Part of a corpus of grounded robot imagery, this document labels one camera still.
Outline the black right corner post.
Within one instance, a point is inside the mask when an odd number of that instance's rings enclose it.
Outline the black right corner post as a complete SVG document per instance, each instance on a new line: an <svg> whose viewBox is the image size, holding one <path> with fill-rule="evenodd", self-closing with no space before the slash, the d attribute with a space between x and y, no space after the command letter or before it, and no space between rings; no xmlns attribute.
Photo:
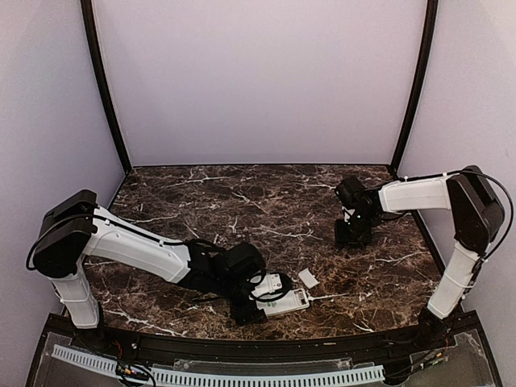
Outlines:
<svg viewBox="0 0 516 387"><path fill-rule="evenodd" d="M435 33L435 24L437 20L437 12L439 7L438 0L427 0L425 18L422 29L422 37L418 50L418 59L414 70L414 79L410 89L410 95L406 105L406 111L402 121L399 136L397 138L396 147L393 152L392 159L389 164L389 171L394 176L397 175L405 155L410 133L412 131L418 104L422 94L422 88L425 81L427 66L430 59L431 47Z"/></svg>

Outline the black left corner post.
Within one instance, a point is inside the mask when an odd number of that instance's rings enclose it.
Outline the black left corner post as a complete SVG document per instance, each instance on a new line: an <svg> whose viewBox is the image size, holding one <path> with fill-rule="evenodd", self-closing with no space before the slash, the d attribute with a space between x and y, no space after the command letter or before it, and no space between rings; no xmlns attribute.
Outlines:
<svg viewBox="0 0 516 387"><path fill-rule="evenodd" d="M119 162L123 168L124 173L128 174L132 170L132 165L128 155L127 147L123 140L123 134L119 126L114 103L110 94L110 87L106 77L106 70L104 69L98 31L94 17L94 3L90 0L81 0L80 4L86 40L89 49L89 56L94 70L95 81L98 87L102 108L106 116L106 121L119 158Z"/></svg>

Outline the white battery cover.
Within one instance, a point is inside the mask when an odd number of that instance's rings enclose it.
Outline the white battery cover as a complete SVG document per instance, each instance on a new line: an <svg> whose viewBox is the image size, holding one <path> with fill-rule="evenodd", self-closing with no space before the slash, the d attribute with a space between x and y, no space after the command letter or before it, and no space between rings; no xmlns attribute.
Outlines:
<svg viewBox="0 0 516 387"><path fill-rule="evenodd" d="M307 289L312 289L319 284L317 278L314 276L314 274L311 273L311 271L308 268L305 268L301 272L299 272L298 277Z"/></svg>

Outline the black front table rail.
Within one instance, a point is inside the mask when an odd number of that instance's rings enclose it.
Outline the black front table rail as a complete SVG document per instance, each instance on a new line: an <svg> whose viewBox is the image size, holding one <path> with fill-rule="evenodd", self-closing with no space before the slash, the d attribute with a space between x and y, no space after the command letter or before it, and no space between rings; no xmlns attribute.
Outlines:
<svg viewBox="0 0 516 387"><path fill-rule="evenodd" d="M68 327L63 332L72 342L95 352L140 363L173 364L179 360L280 363L349 359L353 364L403 364L419 352L448 349L456 340L450 332L424 339L417 327L329 339L234 341L187 339L167 335L103 328L89 333Z"/></svg>

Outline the black corner post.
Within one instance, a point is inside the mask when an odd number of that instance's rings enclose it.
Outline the black corner post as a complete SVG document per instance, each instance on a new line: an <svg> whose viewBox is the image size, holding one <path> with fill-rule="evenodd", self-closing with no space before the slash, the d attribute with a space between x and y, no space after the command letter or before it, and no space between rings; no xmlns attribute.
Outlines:
<svg viewBox="0 0 516 387"><path fill-rule="evenodd" d="M418 59L414 70L414 79L410 89L410 95L406 105L406 111L402 121L399 136L397 138L396 147L393 152L392 159L389 164L389 171L394 176L397 175L405 155L410 133L412 131L418 104L422 94L422 88L425 81L427 66L430 59L431 47L435 33L435 24L437 20L437 12L439 7L438 0L427 0L425 18L422 29L422 37L418 50Z"/></svg>
<svg viewBox="0 0 516 387"><path fill-rule="evenodd" d="M89 56L94 70L95 81L98 87L102 108L106 116L106 121L119 158L119 162L123 168L124 173L128 174L132 170L132 165L128 155L127 147L123 140L123 134L119 126L114 103L110 94L110 87L106 77L106 70L104 69L98 31L94 17L94 3L90 0L81 0L80 4L86 40L89 49Z"/></svg>

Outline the white remote control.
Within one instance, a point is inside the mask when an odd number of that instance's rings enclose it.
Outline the white remote control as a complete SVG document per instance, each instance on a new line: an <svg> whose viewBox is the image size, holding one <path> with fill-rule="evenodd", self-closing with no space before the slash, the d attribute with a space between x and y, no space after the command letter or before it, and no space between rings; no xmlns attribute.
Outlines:
<svg viewBox="0 0 516 387"><path fill-rule="evenodd" d="M288 314L310 307L310 300L304 289L290 290L283 298L260 304L267 317Z"/></svg>

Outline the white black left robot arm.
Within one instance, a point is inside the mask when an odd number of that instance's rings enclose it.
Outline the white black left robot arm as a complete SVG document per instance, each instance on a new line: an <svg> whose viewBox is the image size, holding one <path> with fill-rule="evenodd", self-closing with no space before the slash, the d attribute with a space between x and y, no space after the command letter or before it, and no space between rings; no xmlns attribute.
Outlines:
<svg viewBox="0 0 516 387"><path fill-rule="evenodd" d="M97 256L154 274L184 289L215 294L230 303L240 326L261 323L266 313L252 291L266 273L263 256L250 243L222 248L204 239L175 240L156 235L114 216L83 189L51 209L27 254L26 268L48 278L82 338L97 352L113 346L113 332L82 268Z"/></svg>

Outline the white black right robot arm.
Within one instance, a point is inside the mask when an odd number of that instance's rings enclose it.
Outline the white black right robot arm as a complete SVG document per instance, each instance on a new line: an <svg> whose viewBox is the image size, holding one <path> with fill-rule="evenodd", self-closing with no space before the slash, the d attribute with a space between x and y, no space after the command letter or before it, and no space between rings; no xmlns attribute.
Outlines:
<svg viewBox="0 0 516 387"><path fill-rule="evenodd" d="M343 217L335 222L338 248L364 248L375 227L417 211L445 269L426 312L448 318L475 286L483 265L513 226L514 202L507 188L475 165L419 177L399 177L373 188L357 177L335 188Z"/></svg>

